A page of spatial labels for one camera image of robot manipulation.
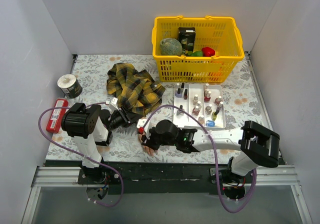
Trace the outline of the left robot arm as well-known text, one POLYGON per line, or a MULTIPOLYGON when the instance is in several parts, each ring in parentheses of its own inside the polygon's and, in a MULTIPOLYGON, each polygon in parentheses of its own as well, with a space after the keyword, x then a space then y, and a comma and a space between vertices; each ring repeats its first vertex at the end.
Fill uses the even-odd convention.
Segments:
POLYGON ((109 146, 112 130, 129 127, 143 116, 125 107, 110 112, 99 104, 86 107, 84 103, 75 103, 62 117, 62 130, 72 137, 78 151, 83 155, 82 166, 91 169, 89 178, 95 184, 106 180, 106 171, 99 167, 103 161, 97 146, 109 146))

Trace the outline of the yellow plaid shirt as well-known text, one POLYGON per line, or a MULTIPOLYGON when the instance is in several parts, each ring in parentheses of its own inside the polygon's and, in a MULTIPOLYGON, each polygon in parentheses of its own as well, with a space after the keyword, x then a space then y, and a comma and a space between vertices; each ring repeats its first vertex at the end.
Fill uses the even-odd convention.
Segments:
POLYGON ((117 105, 145 117, 162 104, 165 87, 145 69, 120 62, 107 72, 106 91, 118 99, 117 105))

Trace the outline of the mannequin hand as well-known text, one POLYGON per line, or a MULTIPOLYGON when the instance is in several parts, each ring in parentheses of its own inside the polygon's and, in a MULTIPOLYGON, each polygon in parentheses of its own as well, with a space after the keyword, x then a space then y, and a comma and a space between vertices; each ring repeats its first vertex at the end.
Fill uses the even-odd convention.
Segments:
POLYGON ((147 153, 151 157, 153 157, 155 154, 157 154, 156 150, 153 150, 153 149, 151 149, 151 148, 149 148, 147 146, 142 145, 142 138, 149 138, 149 136, 150 136, 149 131, 148 131, 147 134, 145 134, 145 133, 144 134, 138 134, 138 129, 137 129, 137 136, 138 136, 138 140, 139 140, 139 142, 140 142, 140 144, 142 146, 142 149, 143 149, 143 151, 145 153, 147 153))

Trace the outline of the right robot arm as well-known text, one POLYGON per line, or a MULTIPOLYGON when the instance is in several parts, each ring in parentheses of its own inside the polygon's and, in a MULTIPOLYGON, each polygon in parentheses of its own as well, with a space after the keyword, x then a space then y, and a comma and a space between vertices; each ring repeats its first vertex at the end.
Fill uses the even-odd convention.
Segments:
POLYGON ((174 146, 183 153, 208 150, 233 150, 240 154, 231 158, 227 179, 237 183, 258 166, 276 168, 279 165, 280 136, 254 121, 230 130, 203 131, 179 128, 165 119, 152 128, 138 128, 142 145, 156 151, 160 146, 174 146))

